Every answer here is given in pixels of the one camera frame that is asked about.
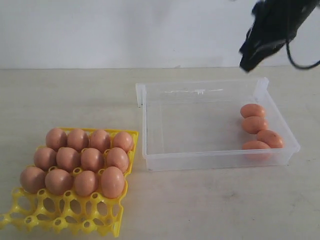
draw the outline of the clear plastic container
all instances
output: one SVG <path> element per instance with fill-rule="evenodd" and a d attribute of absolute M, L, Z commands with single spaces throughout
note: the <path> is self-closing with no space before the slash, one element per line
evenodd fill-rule
<path fill-rule="evenodd" d="M 269 95 L 269 80 L 137 83 L 142 107 L 142 154 L 150 171 L 286 165 L 300 150 L 296 138 Z M 265 107 L 269 129 L 284 148 L 242 150 L 255 140 L 242 130 L 240 109 Z M 268 160 L 247 156 L 272 154 Z"/>

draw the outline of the brown egg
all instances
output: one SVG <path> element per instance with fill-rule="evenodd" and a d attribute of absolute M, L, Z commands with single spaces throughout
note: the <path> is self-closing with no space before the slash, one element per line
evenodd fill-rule
<path fill-rule="evenodd" d="M 78 152 L 89 146 L 89 137 L 85 131 L 80 128 L 75 128 L 69 132 L 67 137 L 67 146 Z"/>
<path fill-rule="evenodd" d="M 98 189 L 99 179 L 93 171 L 83 171 L 74 179 L 74 189 L 80 197 L 87 197 Z"/>
<path fill-rule="evenodd" d="M 53 128 L 46 134 L 45 144 L 58 151 L 59 148 L 67 146 L 67 134 L 61 128 Z"/>
<path fill-rule="evenodd" d="M 106 166 L 117 167 L 124 173 L 129 166 L 129 158 L 127 153 L 120 147 L 113 147 L 106 155 Z"/>
<path fill-rule="evenodd" d="M 245 119 L 248 117 L 253 117 L 253 116 L 262 117 L 262 118 L 264 118 L 266 116 L 265 108 L 259 104 L 255 104 L 255 103 L 249 103 L 249 104 L 244 105 L 241 108 L 240 113 L 241 113 L 242 117 L 244 117 Z"/>
<path fill-rule="evenodd" d="M 242 121 L 242 129 L 249 134 L 257 134 L 267 128 L 267 120 L 260 116 L 249 116 Z"/>
<path fill-rule="evenodd" d="M 264 142 L 272 149 L 282 149 L 285 146 L 283 138 L 276 132 L 271 130 L 261 130 L 257 133 L 256 139 Z"/>
<path fill-rule="evenodd" d="M 44 171 L 48 171 L 49 168 L 55 166 L 57 153 L 50 147 L 40 147 L 33 155 L 34 165 Z"/>
<path fill-rule="evenodd" d="M 262 141 L 248 141 L 242 145 L 243 150 L 254 150 L 254 149 L 270 149 L 269 145 Z M 250 160 L 267 160 L 271 157 L 271 153 L 257 153 L 257 154 L 246 154 Z"/>
<path fill-rule="evenodd" d="M 95 130 L 90 136 L 90 148 L 98 149 L 104 153 L 110 148 L 110 135 L 103 129 Z"/>
<path fill-rule="evenodd" d="M 81 154 L 81 167 L 83 170 L 90 170 L 96 173 L 104 166 L 104 156 L 98 149 L 87 148 Z"/>
<path fill-rule="evenodd" d="M 54 169 L 45 176 L 45 186 L 53 195 L 62 195 L 72 188 L 74 178 L 65 170 Z"/>
<path fill-rule="evenodd" d="M 127 153 L 134 147 L 134 140 L 129 133 L 126 131 L 121 131 L 114 136 L 112 147 L 121 148 Z"/>
<path fill-rule="evenodd" d="M 28 166 L 20 174 L 20 184 L 27 192 L 36 194 L 40 189 L 44 189 L 46 173 L 35 166 Z"/>
<path fill-rule="evenodd" d="M 56 154 L 56 164 L 60 169 L 71 173 L 81 164 L 80 154 L 71 147 L 60 148 Z"/>
<path fill-rule="evenodd" d="M 119 197 L 125 187 L 125 177 L 119 168 L 110 166 L 101 175 L 102 194 L 108 199 Z"/>

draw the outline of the white wall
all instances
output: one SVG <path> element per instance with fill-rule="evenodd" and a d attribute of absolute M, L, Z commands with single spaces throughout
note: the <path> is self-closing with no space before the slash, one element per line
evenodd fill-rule
<path fill-rule="evenodd" d="M 0 68 L 238 66 L 256 0 L 0 0 Z M 320 59 L 320 11 L 298 32 Z M 264 65 L 287 65 L 285 51 Z"/>

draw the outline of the yellow egg tray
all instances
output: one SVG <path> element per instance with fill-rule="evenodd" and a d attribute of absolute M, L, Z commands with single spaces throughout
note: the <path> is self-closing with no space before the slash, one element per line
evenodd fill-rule
<path fill-rule="evenodd" d="M 68 133 L 74 128 L 61 127 L 61 129 Z M 96 130 L 93 128 L 82 129 L 88 134 Z M 132 171 L 139 133 L 117 129 L 105 129 L 105 131 L 110 134 L 111 147 L 114 136 L 121 131 L 126 131 L 133 138 L 133 149 L 128 152 L 129 167 L 124 173 L 126 178 Z M 77 167 L 71 174 L 75 177 L 82 171 L 81 167 Z M 103 171 L 104 169 L 101 169 L 98 172 L 99 180 Z M 26 229 L 28 232 L 34 227 L 40 226 L 46 231 L 53 230 L 55 233 L 59 233 L 62 229 L 69 229 L 74 235 L 82 230 L 87 234 L 97 231 L 101 236 L 111 232 L 114 237 L 118 237 L 124 212 L 121 201 L 127 192 L 127 179 L 125 179 L 121 196 L 114 199 L 102 195 L 100 184 L 98 190 L 88 197 L 78 196 L 74 189 L 57 196 L 51 194 L 46 188 L 40 189 L 36 194 L 31 194 L 22 187 L 17 187 L 12 190 L 10 211 L 0 214 L 0 219 L 2 219 L 0 229 L 3 229 L 7 224 L 12 224 L 19 230 Z M 25 204 L 20 204 L 21 199 L 26 200 L 28 207 Z"/>

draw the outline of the egg tray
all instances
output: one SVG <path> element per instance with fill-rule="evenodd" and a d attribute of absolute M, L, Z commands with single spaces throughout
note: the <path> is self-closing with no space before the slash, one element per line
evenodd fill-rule
<path fill-rule="evenodd" d="M 68 133 L 74 128 L 61 127 L 61 129 Z M 82 128 L 82 130 L 91 134 L 96 129 Z M 105 131 L 110 134 L 112 148 L 114 136 L 123 130 L 105 129 Z M 97 231 L 101 236 L 111 232 L 114 237 L 118 237 L 124 212 L 121 201 L 128 192 L 126 177 L 132 171 L 139 135 L 137 131 L 125 131 L 132 136 L 134 146 L 128 152 L 129 166 L 124 173 L 124 189 L 119 197 L 114 199 L 104 197 L 100 184 L 97 191 L 87 197 L 78 196 L 74 187 L 61 196 L 51 194 L 46 188 L 40 189 L 36 194 L 31 194 L 22 187 L 17 187 L 11 193 L 12 206 L 10 211 L 0 215 L 0 219 L 2 219 L 0 220 L 0 229 L 3 229 L 7 224 L 12 224 L 17 229 L 26 229 L 28 232 L 35 226 L 40 226 L 46 231 L 53 230 L 57 234 L 62 229 L 69 229 L 74 235 L 82 230 L 87 234 Z M 75 177 L 82 171 L 81 167 L 77 167 L 71 174 Z M 103 171 L 104 168 L 98 172 L 99 182 Z"/>

